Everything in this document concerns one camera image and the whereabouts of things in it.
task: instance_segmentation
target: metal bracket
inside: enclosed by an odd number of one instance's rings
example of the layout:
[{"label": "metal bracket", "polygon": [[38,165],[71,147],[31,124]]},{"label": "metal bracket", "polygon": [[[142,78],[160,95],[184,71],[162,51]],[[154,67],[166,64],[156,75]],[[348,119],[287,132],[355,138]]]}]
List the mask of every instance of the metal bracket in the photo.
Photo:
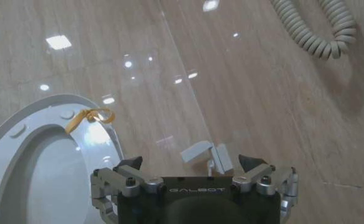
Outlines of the metal bracket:
[{"label": "metal bracket", "polygon": [[117,172],[123,176],[134,177],[142,183],[143,188],[150,194],[156,194],[164,184],[163,178],[151,177],[130,166],[118,167]]},{"label": "metal bracket", "polygon": [[240,192],[251,191],[252,184],[256,180],[272,172],[272,167],[268,164],[262,164],[242,176],[234,176],[232,185],[240,188]]},{"label": "metal bracket", "polygon": [[135,168],[125,165],[114,170],[97,169],[91,174],[93,205],[101,210],[101,217],[107,224],[118,224],[119,218],[114,212],[113,203],[118,204],[118,194],[135,197],[140,193],[140,186],[151,193],[159,193],[164,180],[150,177]]},{"label": "metal bracket", "polygon": [[284,224],[290,218],[291,208],[299,202],[299,175],[295,168],[280,168],[270,176],[258,179],[256,191],[263,195],[280,193],[280,223]]}]

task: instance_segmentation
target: screw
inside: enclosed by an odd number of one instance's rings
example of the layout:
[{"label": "screw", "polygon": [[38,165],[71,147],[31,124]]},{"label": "screw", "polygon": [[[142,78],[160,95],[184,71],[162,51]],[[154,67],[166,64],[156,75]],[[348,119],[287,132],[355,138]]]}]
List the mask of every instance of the screw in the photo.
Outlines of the screw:
[{"label": "screw", "polygon": [[129,177],[127,182],[126,182],[127,187],[133,187],[133,186],[135,186],[135,184],[137,184],[135,178]]},{"label": "screw", "polygon": [[264,183],[264,184],[271,184],[271,177],[270,176],[263,176],[262,177],[262,183]]},{"label": "screw", "polygon": [[99,175],[99,169],[94,170],[94,176]]}]

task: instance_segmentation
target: toilet seat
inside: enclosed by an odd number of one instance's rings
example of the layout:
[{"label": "toilet seat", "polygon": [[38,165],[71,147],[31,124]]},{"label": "toilet seat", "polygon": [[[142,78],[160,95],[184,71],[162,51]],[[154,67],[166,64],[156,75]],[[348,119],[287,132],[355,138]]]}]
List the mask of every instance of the toilet seat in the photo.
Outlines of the toilet seat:
[{"label": "toilet seat", "polygon": [[83,97],[57,95],[0,126],[0,223],[102,223],[90,174],[123,159],[118,136],[86,119],[65,132],[79,111],[97,107]]}]

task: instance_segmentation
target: coiled cable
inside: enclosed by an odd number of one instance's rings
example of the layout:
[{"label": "coiled cable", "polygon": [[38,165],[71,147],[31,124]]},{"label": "coiled cable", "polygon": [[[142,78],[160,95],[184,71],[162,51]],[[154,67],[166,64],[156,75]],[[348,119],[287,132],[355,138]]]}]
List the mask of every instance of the coiled cable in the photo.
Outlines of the coiled cable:
[{"label": "coiled cable", "polygon": [[315,57],[328,60],[340,58],[350,51],[348,45],[356,42],[356,22],[343,0],[318,0],[324,10],[332,31],[334,41],[328,42],[314,34],[291,0],[271,0],[276,13],[295,43]]}]

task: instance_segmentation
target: white plastic tab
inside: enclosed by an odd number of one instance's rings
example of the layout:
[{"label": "white plastic tab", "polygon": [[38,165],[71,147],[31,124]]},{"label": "white plastic tab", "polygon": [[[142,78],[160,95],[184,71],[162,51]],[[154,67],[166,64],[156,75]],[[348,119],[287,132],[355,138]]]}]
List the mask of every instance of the white plastic tab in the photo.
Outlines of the white plastic tab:
[{"label": "white plastic tab", "polygon": [[202,141],[194,144],[187,150],[184,150],[180,155],[184,162],[190,162],[196,158],[202,153],[212,148],[212,143],[210,141]]},{"label": "white plastic tab", "polygon": [[227,148],[224,144],[219,144],[216,147],[219,159],[222,162],[224,172],[230,171],[234,168],[232,160],[230,154],[227,152]]}]

